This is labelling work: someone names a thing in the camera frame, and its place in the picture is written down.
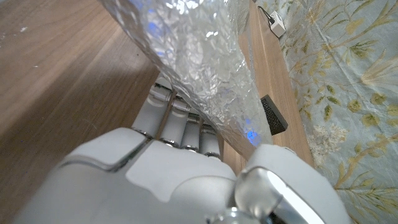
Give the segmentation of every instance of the crinkled foil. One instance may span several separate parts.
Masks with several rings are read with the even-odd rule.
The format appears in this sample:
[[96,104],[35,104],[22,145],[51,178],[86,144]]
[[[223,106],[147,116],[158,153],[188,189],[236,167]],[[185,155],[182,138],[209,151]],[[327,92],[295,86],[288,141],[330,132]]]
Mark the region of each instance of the crinkled foil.
[[226,2],[100,1],[184,100],[235,150],[249,158],[258,144],[272,144]]
[[249,21],[249,1],[251,0],[224,0],[235,34],[242,34],[246,30]]

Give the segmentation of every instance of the patterned fabric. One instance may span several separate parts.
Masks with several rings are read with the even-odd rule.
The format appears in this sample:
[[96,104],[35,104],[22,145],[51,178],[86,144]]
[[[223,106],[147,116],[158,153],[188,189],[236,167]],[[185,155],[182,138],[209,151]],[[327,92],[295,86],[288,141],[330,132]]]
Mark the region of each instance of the patterned fabric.
[[258,0],[280,39],[317,170],[354,223],[398,221],[398,1]]

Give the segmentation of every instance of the white plug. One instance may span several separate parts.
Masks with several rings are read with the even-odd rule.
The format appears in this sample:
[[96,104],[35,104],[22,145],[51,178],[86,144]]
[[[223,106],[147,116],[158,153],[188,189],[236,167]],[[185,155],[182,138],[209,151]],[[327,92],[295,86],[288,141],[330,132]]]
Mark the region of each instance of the white plug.
[[284,22],[276,11],[272,12],[270,16],[275,20],[273,24],[269,23],[271,26],[271,31],[273,31],[273,33],[279,38],[286,32]]

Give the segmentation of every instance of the wooden board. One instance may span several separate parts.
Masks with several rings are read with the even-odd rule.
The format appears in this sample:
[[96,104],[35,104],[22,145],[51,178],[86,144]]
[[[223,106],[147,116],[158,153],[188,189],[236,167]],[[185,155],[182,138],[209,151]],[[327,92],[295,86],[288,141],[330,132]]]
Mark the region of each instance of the wooden board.
[[0,39],[0,223],[10,223],[71,150],[133,123],[159,71],[96,0],[6,1]]
[[[260,97],[265,95],[271,97],[289,124],[286,131],[276,134],[272,139],[276,145],[293,149],[301,159],[313,166],[312,155],[279,41],[264,18],[262,12],[251,2],[249,26],[257,89]],[[246,35],[240,36],[239,45],[247,61],[249,49]],[[230,165],[235,173],[239,173],[246,164],[246,160],[226,142],[224,143],[224,162]]]

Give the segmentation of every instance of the white robotic hand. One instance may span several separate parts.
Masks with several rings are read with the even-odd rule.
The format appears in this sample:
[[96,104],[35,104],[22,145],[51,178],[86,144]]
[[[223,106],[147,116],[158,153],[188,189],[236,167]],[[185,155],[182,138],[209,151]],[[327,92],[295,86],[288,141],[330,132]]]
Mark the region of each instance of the white robotic hand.
[[132,129],[71,152],[15,223],[349,223],[328,181],[284,147],[259,146],[236,177],[180,98],[154,140],[171,96],[156,84]]

